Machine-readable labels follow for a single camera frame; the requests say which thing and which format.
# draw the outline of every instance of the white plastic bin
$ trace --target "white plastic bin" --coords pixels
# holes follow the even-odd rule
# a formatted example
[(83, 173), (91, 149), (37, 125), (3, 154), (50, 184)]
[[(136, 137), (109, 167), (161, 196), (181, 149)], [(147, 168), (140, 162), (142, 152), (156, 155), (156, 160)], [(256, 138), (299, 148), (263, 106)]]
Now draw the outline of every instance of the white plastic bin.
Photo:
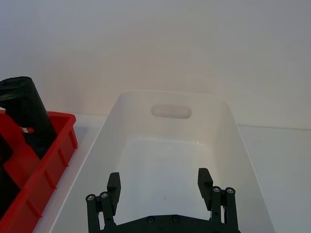
[(105, 191), (111, 172), (121, 177), (117, 224), (150, 215), (209, 219), (197, 186), (200, 167), (209, 169), (214, 185), (236, 190), (242, 233), (275, 232), (226, 102), (149, 90), (119, 96), (65, 203), (66, 221), (53, 232), (88, 232), (85, 197)]

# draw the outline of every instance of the white wall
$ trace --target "white wall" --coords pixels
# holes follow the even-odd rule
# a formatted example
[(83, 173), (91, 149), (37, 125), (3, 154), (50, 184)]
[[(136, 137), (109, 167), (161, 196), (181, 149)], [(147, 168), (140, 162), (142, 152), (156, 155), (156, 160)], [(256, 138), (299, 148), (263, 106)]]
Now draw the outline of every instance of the white wall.
[(3, 0), (0, 79), (107, 114), (133, 88), (224, 97), (240, 124), (311, 129), (309, 0)]

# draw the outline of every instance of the screw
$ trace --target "screw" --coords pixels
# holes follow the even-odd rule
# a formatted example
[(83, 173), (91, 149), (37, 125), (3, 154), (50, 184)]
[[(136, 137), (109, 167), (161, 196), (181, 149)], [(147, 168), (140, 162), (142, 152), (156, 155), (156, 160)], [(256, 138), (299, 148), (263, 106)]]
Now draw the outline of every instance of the screw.
[(234, 193), (234, 191), (233, 191), (232, 188), (227, 189), (227, 192), (228, 192), (228, 193)]
[(101, 197), (102, 197), (102, 198), (106, 198), (106, 197), (108, 197), (108, 194), (107, 194), (107, 193), (102, 193), (102, 194), (101, 194)]
[(94, 199), (94, 196), (93, 195), (90, 195), (87, 197), (87, 200), (93, 200)]
[(179, 217), (177, 215), (173, 216), (173, 222), (178, 222), (179, 221)]
[(154, 217), (148, 217), (147, 218), (148, 223), (153, 223), (155, 221)]

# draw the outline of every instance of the white table surface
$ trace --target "white table surface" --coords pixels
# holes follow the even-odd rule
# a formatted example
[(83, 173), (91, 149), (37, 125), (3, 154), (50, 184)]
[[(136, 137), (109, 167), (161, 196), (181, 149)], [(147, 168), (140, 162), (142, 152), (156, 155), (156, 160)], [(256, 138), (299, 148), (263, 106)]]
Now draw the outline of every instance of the white table surface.
[[(105, 116), (76, 117), (74, 128), (79, 148), (34, 233), (63, 232), (61, 226), (66, 217), (61, 214), (62, 207), (105, 121)], [(311, 193), (311, 131), (252, 126), (239, 128), (276, 232), (309, 232), (311, 201), (307, 197)]]

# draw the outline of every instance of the black object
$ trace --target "black object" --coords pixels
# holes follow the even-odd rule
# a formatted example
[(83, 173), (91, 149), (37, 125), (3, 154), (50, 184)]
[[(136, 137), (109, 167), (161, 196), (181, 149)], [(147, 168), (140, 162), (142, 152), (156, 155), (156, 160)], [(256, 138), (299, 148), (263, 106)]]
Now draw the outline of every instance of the black object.
[(0, 82), (0, 107), (21, 128), (25, 141), (42, 159), (56, 138), (41, 98), (29, 77)]
[[(107, 192), (86, 197), (89, 233), (241, 233), (235, 204), (235, 190), (213, 186), (213, 179), (206, 168), (199, 169), (198, 186), (210, 219), (203, 220), (180, 215), (148, 216), (116, 225), (113, 216), (121, 192), (119, 173), (111, 173)], [(225, 209), (225, 222), (221, 221), (221, 206)], [(104, 229), (100, 230), (98, 214), (103, 212)]]
[(12, 149), (0, 134), (0, 218), (3, 217), (19, 193), (19, 187), (2, 167), (3, 163), (7, 161), (12, 154)]

